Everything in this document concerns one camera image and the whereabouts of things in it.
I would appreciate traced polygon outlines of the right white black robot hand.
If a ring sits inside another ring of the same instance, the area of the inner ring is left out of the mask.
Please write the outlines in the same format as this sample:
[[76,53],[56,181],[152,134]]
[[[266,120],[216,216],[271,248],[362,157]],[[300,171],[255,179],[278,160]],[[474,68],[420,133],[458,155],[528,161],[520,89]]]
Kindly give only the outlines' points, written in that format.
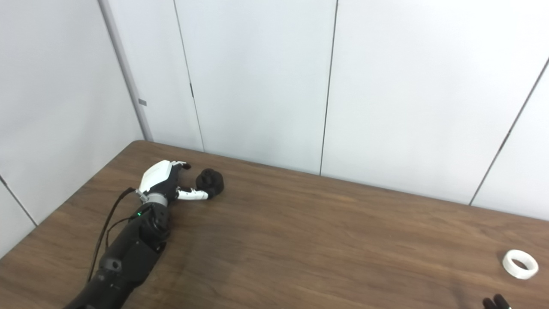
[[495,294],[493,298],[484,298],[482,304],[484,309],[512,309],[501,294]]

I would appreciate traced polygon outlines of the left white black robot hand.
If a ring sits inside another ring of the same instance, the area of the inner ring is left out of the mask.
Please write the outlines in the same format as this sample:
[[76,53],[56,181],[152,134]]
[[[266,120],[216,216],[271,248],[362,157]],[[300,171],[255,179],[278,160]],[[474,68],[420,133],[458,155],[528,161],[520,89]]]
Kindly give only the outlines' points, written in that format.
[[143,204],[156,202],[165,206],[176,200],[207,200],[206,191],[179,186],[180,171],[190,168],[191,165],[184,161],[159,161],[143,174],[136,194]]

